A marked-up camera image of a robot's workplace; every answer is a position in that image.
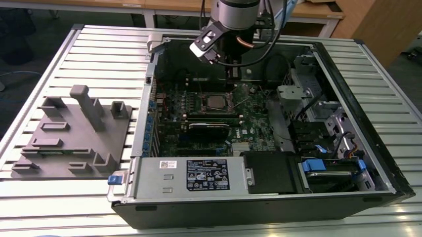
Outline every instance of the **blue tab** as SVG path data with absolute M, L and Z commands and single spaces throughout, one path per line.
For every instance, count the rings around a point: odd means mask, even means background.
M 304 162 L 302 162 L 302 168 L 303 168 L 304 172 L 308 172 L 311 170 L 310 164 L 307 163 L 307 160 Z
M 143 151 L 147 152 L 149 150 L 149 144 L 144 142 Z
M 111 175 L 108 176 L 108 185 L 121 185 L 123 176 L 121 175 Z
M 302 162 L 302 168 L 304 172 L 326 170 L 323 161 L 320 159 L 307 159 Z
M 362 159 L 358 160 L 358 165 L 359 165 L 360 170 L 364 170 L 367 168 L 367 165 L 364 164 L 364 161 Z
M 152 116 L 148 115 L 148 116 L 147 116 L 147 123 L 152 123 L 152 120 L 153 120 Z
M 151 101 L 149 101 L 149 108 L 151 108 L 151 109 L 155 109 L 155 107 L 156 107 L 156 102 L 151 100 Z
M 151 132 L 151 131 L 152 131 L 152 126 L 151 126 L 151 124 L 147 124 L 147 126 L 145 126 L 145 131 L 147 131 L 147 132 Z
M 151 138 L 151 134 L 145 133 L 145 135 L 144 135 L 144 140 L 145 140 L 145 141 L 149 141 L 149 138 Z
M 327 153 L 327 150 L 320 145 L 315 145 L 315 146 L 322 153 Z

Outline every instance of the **motherboard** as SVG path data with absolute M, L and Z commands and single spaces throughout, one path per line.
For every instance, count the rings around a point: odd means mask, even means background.
M 159 155 L 226 157 L 275 150 L 266 108 L 271 90 L 252 83 L 209 90 L 204 79 L 157 85 Z

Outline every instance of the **aluminum table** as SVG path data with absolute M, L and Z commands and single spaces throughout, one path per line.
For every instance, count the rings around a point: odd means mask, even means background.
M 83 26 L 71 30 L 0 143 L 0 236 L 420 236 L 422 115 L 363 44 L 350 39 L 282 37 L 320 41 L 350 89 L 416 192 L 403 203 L 368 209 L 343 220 L 196 229 L 132 229 L 107 201 L 107 180 L 17 181 L 12 164 L 20 158 L 40 118 L 45 96 L 63 96 L 73 84 L 89 87 L 103 105 L 123 100 L 135 108 L 120 169 L 129 164 L 135 119 L 143 94 L 151 33 L 197 35 L 197 31 Z M 123 186 L 113 190 L 123 193 Z

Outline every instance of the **power supply label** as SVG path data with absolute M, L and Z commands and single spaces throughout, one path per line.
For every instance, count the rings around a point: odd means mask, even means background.
M 185 166 L 188 191 L 230 190 L 226 159 L 187 160 Z

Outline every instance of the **black cable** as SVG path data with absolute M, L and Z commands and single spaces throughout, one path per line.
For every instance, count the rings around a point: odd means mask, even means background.
M 266 1 L 263 1 L 263 11 L 264 11 L 264 12 L 267 11 L 267 8 L 266 8 Z
M 258 49 L 258 48 L 263 48 L 268 45 L 270 41 L 272 40 L 274 37 L 274 32 L 275 32 L 275 19 L 274 19 L 274 12 L 272 12 L 272 6 L 271 6 L 271 2 L 270 0 L 264 0 L 263 3 L 268 1 L 268 10 L 270 10 L 270 15 L 271 15 L 271 36 L 268 37 L 268 39 L 266 40 L 266 42 L 260 45 L 255 45 L 252 49 Z
M 217 63 L 219 65 L 223 65 L 223 66 L 226 66 L 226 67 L 231 67 L 231 68 L 247 67 L 247 66 L 250 66 L 250 65 L 254 65 L 254 64 L 259 63 L 259 62 L 266 58 L 266 56 L 268 55 L 271 49 L 272 49 L 274 46 L 275 46 L 275 42 L 276 42 L 278 37 L 279 37 L 279 35 L 280 35 L 280 33 L 282 33 L 282 28 L 283 28 L 283 25 L 284 25 L 284 23 L 286 23 L 286 15 L 287 15 L 287 0 L 283 0 L 283 18 L 282 18 L 282 21 L 280 21 L 280 25 L 279 25 L 276 34 L 275 34 L 275 36 L 274 36 L 274 39 L 272 39 L 272 41 L 271 41 L 271 45 L 270 45 L 268 49 L 266 50 L 266 52 L 263 53 L 262 57 L 260 57 L 258 60 L 255 60 L 255 61 L 251 62 L 251 63 L 243 63 L 243 64 L 223 63 L 223 62 L 219 61 L 219 60 L 216 60 L 215 63 Z
M 350 132 L 350 131 L 343 132 L 342 135 L 340 135 L 340 137 L 339 137 L 339 139 L 338 139 L 338 144 L 336 144 L 336 146 L 335 146 L 335 148 L 334 148 L 334 151 L 332 151 L 332 157 L 331 157 L 332 159 L 336 158 L 336 153 L 338 153 L 338 149 L 340 148 L 342 140 L 343 140 L 344 136 L 346 136 L 348 133 L 351 133 L 351 132 Z
M 262 64 L 262 79 L 264 82 L 267 81 L 267 67 L 268 67 L 268 64 L 271 62 L 271 59 L 275 56 L 279 56 L 280 58 L 283 58 L 283 61 L 287 63 L 287 73 L 290 72 L 290 69 L 291 69 L 291 64 L 290 64 L 288 59 L 286 58 L 284 54 L 282 54 L 280 52 L 275 52 L 271 56 L 268 56 L 264 59 L 263 64 Z
M 316 101 L 319 100 L 319 98 L 323 95 L 323 91 L 320 91 L 320 93 L 311 99 L 311 101 L 308 102 L 308 104 L 302 108 L 302 110 L 298 112 L 296 116 L 295 116 L 295 121 L 298 121 L 300 115 L 306 112 L 306 110 L 308 110 L 308 108 L 316 103 Z
M 199 12 L 199 30 L 203 29 L 203 11 L 205 11 L 205 0 L 203 0 Z

